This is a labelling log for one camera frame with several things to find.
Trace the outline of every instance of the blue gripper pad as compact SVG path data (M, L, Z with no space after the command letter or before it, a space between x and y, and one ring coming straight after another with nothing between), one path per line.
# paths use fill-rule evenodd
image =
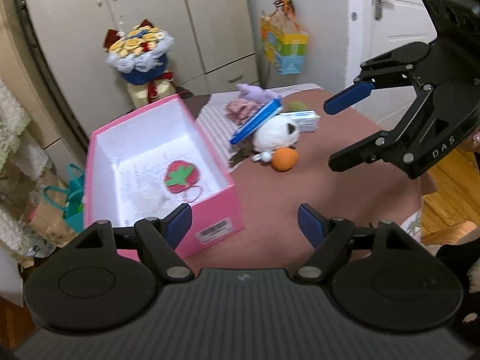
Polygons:
M325 240L327 220L309 204L302 204L297 213L298 227L314 249Z
M338 114L340 111L370 96L371 91L374 89L375 85L372 82L357 82L328 99L323 104L323 109L329 115Z
M181 204L170 214L161 220L164 238L175 250L191 227L191 207L189 204Z

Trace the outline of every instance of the purple plush toy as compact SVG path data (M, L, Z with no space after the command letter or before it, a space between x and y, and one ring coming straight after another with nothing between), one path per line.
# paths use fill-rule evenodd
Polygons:
M237 84L240 91L239 98L253 100L261 105L267 104L270 100L278 99L278 95L269 89L262 89L259 86L248 84Z

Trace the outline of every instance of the wardrobe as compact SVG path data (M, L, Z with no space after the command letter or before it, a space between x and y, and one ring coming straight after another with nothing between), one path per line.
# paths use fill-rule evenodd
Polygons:
M258 80L246 0L25 0L43 55L88 135L133 109L126 82L105 63L108 29L143 19L175 38L169 69L195 95Z

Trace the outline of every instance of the white wall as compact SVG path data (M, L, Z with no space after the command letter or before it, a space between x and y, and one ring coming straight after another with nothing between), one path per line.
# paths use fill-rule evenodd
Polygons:
M247 0L260 76L266 59L260 38L262 11L273 12L274 0ZM297 17L310 34L301 74L280 76L272 66L268 87L316 83L332 93L345 88L350 13L348 0L294 0Z
M23 281L18 264L3 247L0 247L0 297L23 307Z

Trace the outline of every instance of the white door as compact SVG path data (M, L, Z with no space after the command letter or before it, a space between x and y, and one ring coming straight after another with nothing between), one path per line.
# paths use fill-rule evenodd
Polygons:
M205 73L254 53L247 0L187 2Z
M386 0L382 5L382 18L376 20L374 16L372 6L369 58L407 43L428 43L436 37L434 25L422 0ZM415 97L413 87L380 89L373 91L355 108L382 128L390 130Z
M106 0L26 0L42 51L71 110L90 134L133 108L126 83L105 63L113 27Z
M109 0L116 23L124 22L126 33L143 19L175 38L169 53L169 69L176 83L184 83L203 73L185 0Z

